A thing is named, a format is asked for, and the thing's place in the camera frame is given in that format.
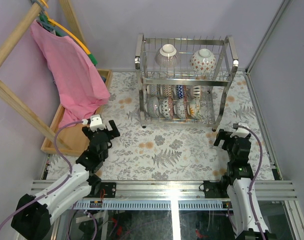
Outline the blue patterned bowl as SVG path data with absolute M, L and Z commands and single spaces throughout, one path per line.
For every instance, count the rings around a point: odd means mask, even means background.
M 152 97 L 160 98 L 160 86 L 158 84 L 149 84 L 147 86 L 147 94 Z

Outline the brown patterned bowl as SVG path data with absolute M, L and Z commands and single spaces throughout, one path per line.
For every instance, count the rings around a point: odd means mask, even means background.
M 169 84 L 161 85 L 160 92 L 161 92 L 161 96 L 163 99 L 174 97 L 172 85 L 169 85 Z

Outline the purple striped bowl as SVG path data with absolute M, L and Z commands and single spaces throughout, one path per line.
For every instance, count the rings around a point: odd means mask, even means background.
M 180 62 L 176 48 L 169 43 L 159 48 L 154 60 L 161 68 L 173 68 Z

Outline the orange flower patterned bowl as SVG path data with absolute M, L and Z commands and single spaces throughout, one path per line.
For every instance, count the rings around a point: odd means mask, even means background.
M 192 99 L 189 101 L 188 104 L 188 114 L 194 118 L 200 120 L 202 117 L 200 116 L 200 110 L 201 110 L 201 105 L 200 105 L 200 99 L 198 97 Z

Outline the cream bowl orange rim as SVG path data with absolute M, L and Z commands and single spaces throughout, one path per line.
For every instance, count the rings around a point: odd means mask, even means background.
M 194 85 L 190 89 L 190 96 L 192 99 L 200 99 L 201 98 L 201 86 L 200 85 Z

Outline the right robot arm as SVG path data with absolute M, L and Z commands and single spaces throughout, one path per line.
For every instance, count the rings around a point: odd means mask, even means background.
M 219 130 L 214 142 L 228 154 L 227 172 L 220 181 L 220 193 L 229 197 L 234 218 L 230 219 L 237 240 L 276 240 L 265 223 L 257 200 L 255 180 L 262 165 L 263 148 L 258 136 L 245 123 L 236 123 L 234 132 Z M 249 163 L 250 137 L 259 143 L 260 159 L 256 172 Z

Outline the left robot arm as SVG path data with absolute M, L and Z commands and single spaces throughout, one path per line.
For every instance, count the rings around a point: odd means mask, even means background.
M 20 198 L 11 227 L 27 240 L 44 238 L 56 219 L 80 199 L 96 197 L 101 191 L 101 179 L 97 172 L 108 158 L 111 141 L 120 136 L 113 120 L 111 129 L 94 115 L 83 121 L 82 131 L 89 139 L 87 149 L 69 167 L 67 173 L 35 195 Z

